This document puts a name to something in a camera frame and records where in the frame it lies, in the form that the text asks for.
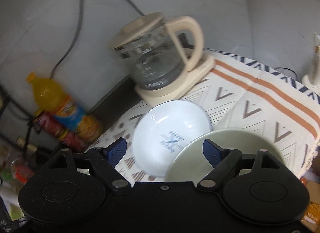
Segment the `small blue printed plate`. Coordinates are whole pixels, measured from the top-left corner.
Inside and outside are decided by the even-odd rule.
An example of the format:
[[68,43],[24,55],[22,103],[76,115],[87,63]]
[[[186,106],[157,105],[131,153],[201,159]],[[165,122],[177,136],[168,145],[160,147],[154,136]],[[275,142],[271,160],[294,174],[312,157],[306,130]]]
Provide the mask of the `small blue printed plate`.
[[164,177],[172,161],[193,140],[212,130],[210,119],[199,105],[173,100],[143,115],[131,139],[136,165],[154,177]]

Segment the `cream kettle base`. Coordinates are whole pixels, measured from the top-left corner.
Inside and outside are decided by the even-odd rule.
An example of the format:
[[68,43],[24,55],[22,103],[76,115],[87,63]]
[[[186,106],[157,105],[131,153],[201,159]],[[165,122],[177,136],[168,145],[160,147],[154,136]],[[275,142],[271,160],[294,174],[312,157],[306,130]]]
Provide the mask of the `cream kettle base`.
[[190,72],[183,71],[173,83],[159,90],[143,90],[138,85],[135,92],[151,107],[161,103],[178,100],[192,89],[215,67],[214,57],[204,52],[195,69]]

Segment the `red drink can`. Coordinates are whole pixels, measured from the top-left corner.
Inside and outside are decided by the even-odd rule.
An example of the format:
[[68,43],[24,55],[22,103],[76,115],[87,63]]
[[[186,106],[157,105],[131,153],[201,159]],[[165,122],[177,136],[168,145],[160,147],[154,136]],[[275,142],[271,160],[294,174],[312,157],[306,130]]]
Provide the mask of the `red drink can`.
[[43,130],[62,144],[75,150],[76,152],[84,152],[88,149],[89,145],[79,135],[75,134],[56,119],[54,119],[49,113],[39,109],[35,113],[34,122],[38,124]]

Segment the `cream utensil holder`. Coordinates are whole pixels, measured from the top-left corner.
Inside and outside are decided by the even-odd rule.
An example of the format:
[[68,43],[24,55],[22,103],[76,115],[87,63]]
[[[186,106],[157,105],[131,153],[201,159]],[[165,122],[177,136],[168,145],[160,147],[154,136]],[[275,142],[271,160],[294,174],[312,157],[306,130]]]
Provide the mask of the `cream utensil holder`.
[[319,76],[320,76],[320,63],[319,63],[319,50],[320,50],[320,39],[317,33],[313,33],[313,44],[314,44],[314,54],[312,59],[312,64],[310,71],[307,75],[302,78],[302,84],[308,89],[312,90],[314,93],[319,95]]

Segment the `patterned table cloth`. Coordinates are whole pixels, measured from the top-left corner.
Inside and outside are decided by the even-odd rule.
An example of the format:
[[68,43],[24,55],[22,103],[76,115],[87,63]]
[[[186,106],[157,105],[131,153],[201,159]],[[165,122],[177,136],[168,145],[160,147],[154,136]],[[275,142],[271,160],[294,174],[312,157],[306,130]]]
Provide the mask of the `patterned table cloth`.
[[[311,166],[319,143],[319,96],[295,80],[247,58],[214,52],[213,70],[181,100],[199,105],[213,131],[238,129],[257,133],[280,151],[286,167],[301,177]],[[141,101],[97,141],[107,147],[125,138],[127,150],[116,170],[129,182],[161,182],[141,170],[131,152],[133,131],[150,107]]]

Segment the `orange juice bottle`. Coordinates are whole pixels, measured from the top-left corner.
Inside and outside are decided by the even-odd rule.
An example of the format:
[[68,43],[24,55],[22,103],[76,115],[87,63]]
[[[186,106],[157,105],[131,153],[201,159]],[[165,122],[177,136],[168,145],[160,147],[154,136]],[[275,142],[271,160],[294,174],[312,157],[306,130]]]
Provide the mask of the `orange juice bottle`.
[[31,85],[36,104],[54,119],[88,143],[93,143],[103,131],[102,124],[86,113],[61,85],[52,78],[38,77],[34,72],[26,78]]

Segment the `cardboard box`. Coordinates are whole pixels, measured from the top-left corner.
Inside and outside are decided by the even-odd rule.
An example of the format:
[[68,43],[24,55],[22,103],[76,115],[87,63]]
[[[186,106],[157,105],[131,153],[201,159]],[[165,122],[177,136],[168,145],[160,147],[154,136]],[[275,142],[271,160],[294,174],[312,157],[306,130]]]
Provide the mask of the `cardboard box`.
[[312,232],[319,232],[319,183],[313,182],[312,180],[307,180],[304,177],[302,177],[300,181],[306,186],[310,195],[310,202],[301,222]]

